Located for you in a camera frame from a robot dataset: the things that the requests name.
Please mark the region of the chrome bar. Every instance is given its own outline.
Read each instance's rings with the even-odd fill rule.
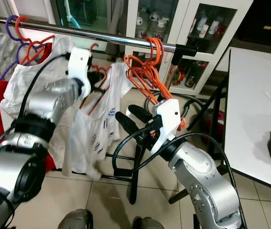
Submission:
[[[4,25],[5,23],[6,23],[6,18],[0,17],[0,24]],[[10,21],[9,25],[15,26],[15,21]],[[30,29],[30,30],[39,30],[39,31],[53,32],[53,33],[59,33],[59,34],[64,34],[64,35],[71,35],[75,37],[89,38],[89,39],[93,39],[97,41],[110,42],[110,43],[115,43],[115,44],[130,45],[134,47],[141,47],[141,48],[151,47],[150,43],[145,41],[144,39],[123,37],[123,36],[117,36],[117,35],[108,34],[108,33],[67,28],[63,26],[48,24],[42,21],[33,21],[33,20],[22,21],[19,27]],[[164,43],[163,46],[164,46],[164,51],[166,52],[175,51],[174,44]]]

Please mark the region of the black metal stand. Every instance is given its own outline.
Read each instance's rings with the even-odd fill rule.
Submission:
[[[211,131],[210,131],[210,136],[213,138],[216,137],[217,135],[217,123],[218,123],[218,114],[219,114],[219,105],[220,105],[220,99],[224,98],[227,93],[222,93],[222,90],[227,86],[228,84],[228,76],[225,77],[225,79],[220,83],[218,88],[215,90],[215,92],[212,94],[212,96],[209,98],[209,100],[206,102],[206,104],[202,107],[200,112],[197,114],[196,118],[193,120],[193,122],[189,125],[187,130],[191,130],[196,122],[200,120],[200,118],[203,117],[204,112],[208,109],[208,107],[214,102],[214,110],[213,110],[213,121],[211,125]],[[218,172],[223,175],[227,173],[227,168],[223,164],[223,159],[222,155],[220,153],[214,154],[215,146],[214,144],[211,144],[209,142],[208,144],[208,150],[207,153],[214,159],[214,160],[221,160],[221,165],[217,167]],[[183,197],[186,197],[188,195],[188,192],[186,189],[182,190],[181,192],[177,193],[173,197],[171,197],[168,202],[170,204],[173,204]]]
[[[139,144],[136,145],[135,149],[135,156],[134,157],[129,157],[129,156],[117,156],[119,159],[125,159],[125,160],[130,160],[134,161],[133,168],[138,167],[138,165],[141,163],[141,160],[144,156],[146,147],[142,147]],[[108,157],[113,157],[112,154],[106,154]],[[62,171],[62,169],[53,169],[53,171]],[[80,175],[85,175],[85,173],[76,173],[72,172],[74,174],[80,174]],[[130,196],[129,196],[129,202],[131,204],[135,204],[136,202],[136,196],[137,196],[137,184],[138,184],[138,178],[139,178],[139,171],[136,171],[132,174],[132,177],[118,177],[118,176],[110,176],[110,175],[101,175],[102,178],[106,179],[113,179],[113,180],[121,180],[121,181],[126,181],[131,183],[131,191],[130,191]]]

